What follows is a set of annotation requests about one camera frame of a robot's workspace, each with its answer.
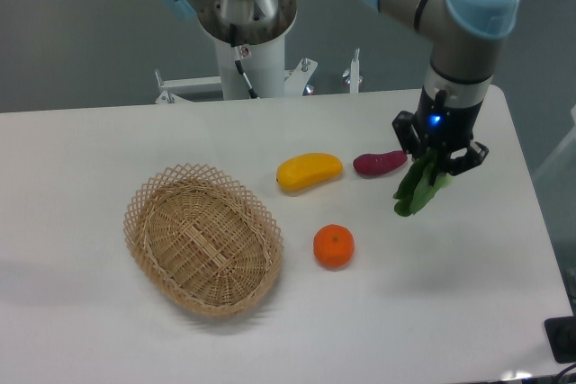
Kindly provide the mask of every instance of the cable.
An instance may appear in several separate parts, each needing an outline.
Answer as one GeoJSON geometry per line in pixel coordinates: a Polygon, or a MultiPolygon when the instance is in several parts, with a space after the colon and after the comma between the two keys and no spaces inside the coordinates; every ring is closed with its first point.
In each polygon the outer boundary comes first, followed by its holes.
{"type": "Polygon", "coordinates": [[[560,373],[558,373],[558,375],[552,379],[552,384],[560,384],[560,380],[563,378],[563,376],[570,372],[572,369],[576,369],[576,363],[571,364],[566,369],[560,371],[560,373]]]}
{"type": "Polygon", "coordinates": [[[248,80],[248,76],[246,75],[246,71],[244,71],[244,67],[242,66],[242,57],[239,53],[239,45],[236,42],[236,34],[238,28],[235,24],[230,25],[230,46],[234,49],[234,65],[236,65],[236,70],[238,73],[244,78],[244,82],[248,88],[248,93],[250,94],[250,99],[260,99],[257,95],[254,87],[252,87],[252,83],[248,80]]]}

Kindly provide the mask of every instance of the blue led light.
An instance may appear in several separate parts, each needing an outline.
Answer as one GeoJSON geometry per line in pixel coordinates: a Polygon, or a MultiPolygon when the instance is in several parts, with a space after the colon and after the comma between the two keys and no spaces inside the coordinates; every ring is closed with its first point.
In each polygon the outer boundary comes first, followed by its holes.
{"type": "Polygon", "coordinates": [[[435,127],[435,126],[438,126],[438,123],[440,123],[441,120],[442,120],[442,118],[440,116],[438,116],[436,114],[432,114],[429,117],[428,121],[430,122],[431,127],[435,127]]]}

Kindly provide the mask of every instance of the toy orange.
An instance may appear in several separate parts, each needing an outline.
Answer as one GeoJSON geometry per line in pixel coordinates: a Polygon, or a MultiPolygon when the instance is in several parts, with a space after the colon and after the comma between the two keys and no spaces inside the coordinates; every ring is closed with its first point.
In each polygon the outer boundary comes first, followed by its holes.
{"type": "Polygon", "coordinates": [[[326,267],[342,267],[350,261],[353,254],[354,237],[345,227],[327,225],[314,236],[314,255],[326,267]]]}

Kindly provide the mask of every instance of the wicker basket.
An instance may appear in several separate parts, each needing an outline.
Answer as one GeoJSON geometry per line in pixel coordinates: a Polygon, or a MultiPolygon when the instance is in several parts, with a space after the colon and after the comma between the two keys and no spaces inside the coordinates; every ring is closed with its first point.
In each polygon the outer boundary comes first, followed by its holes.
{"type": "Polygon", "coordinates": [[[280,228],[257,197],[207,165],[142,185],[124,220],[128,248],[170,299],[225,317],[254,307],[280,272],[280,228]]]}

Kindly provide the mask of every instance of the black cable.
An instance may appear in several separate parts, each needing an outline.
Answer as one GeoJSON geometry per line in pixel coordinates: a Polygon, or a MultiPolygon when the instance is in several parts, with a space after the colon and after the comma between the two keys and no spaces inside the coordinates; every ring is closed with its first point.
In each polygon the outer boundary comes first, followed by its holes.
{"type": "Polygon", "coordinates": [[[560,384],[560,380],[563,378],[563,376],[566,375],[566,373],[570,372],[572,369],[576,369],[576,363],[571,364],[566,369],[563,369],[562,371],[560,371],[560,373],[558,373],[558,375],[556,375],[552,379],[552,384],[560,384]]]}
{"type": "MultiPolygon", "coordinates": [[[[236,27],[235,24],[231,24],[230,25],[230,46],[233,49],[235,49],[238,46],[238,44],[236,42],[237,34],[238,34],[238,28],[236,27]]],[[[250,83],[250,80],[248,79],[248,76],[246,75],[246,71],[244,71],[244,67],[242,66],[242,60],[240,58],[238,58],[238,60],[234,61],[234,65],[236,65],[236,70],[238,71],[238,73],[244,78],[244,82],[246,83],[246,86],[248,88],[248,94],[250,95],[250,99],[258,99],[258,95],[257,95],[256,91],[254,90],[254,87],[252,87],[252,84],[250,83]]]]}

